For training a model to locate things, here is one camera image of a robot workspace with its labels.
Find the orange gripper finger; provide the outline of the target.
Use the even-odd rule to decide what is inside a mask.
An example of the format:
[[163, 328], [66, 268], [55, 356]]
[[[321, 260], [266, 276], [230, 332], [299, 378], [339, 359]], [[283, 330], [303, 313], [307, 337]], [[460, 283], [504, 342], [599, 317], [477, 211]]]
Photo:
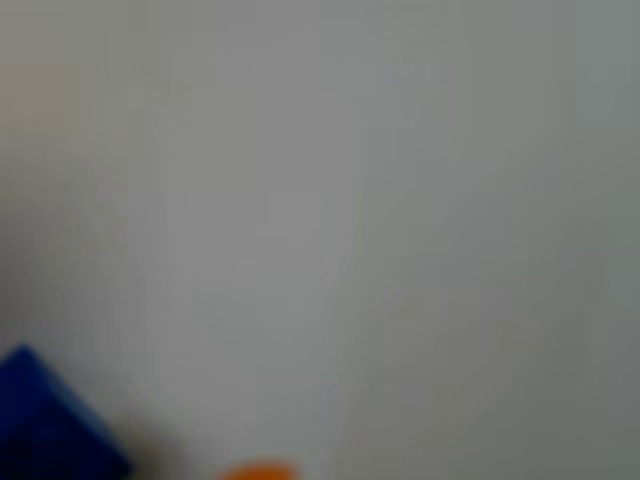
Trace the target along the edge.
[[299, 480], [297, 467], [282, 460], [255, 460], [237, 463], [221, 471], [216, 480]]

